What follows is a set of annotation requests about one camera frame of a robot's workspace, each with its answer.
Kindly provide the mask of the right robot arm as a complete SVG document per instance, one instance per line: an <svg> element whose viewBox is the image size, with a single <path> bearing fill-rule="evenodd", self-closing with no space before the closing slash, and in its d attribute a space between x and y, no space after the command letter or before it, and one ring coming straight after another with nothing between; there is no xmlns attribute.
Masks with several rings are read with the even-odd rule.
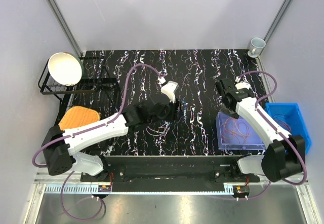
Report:
<svg viewBox="0 0 324 224"><path fill-rule="evenodd" d="M258 103L250 84L222 79L216 89L230 115L246 120L265 145L263 155L239 158L230 168L231 178L239 182L248 174L257 174L277 182L303 173L306 180L304 138L282 128Z"/></svg>

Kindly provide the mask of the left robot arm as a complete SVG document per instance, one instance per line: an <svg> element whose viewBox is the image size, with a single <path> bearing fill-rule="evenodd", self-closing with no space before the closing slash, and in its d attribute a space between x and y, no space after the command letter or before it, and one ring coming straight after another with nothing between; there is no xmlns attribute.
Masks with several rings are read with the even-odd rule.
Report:
<svg viewBox="0 0 324 224"><path fill-rule="evenodd" d="M180 100L170 101L165 94L156 94L142 102L125 107L121 114L72 129L53 126L43 141L43 154L48 174L56 176L69 170L93 176L98 181L109 177L109 169L99 156L83 150L102 141L142 131L159 121L178 119Z"/></svg>

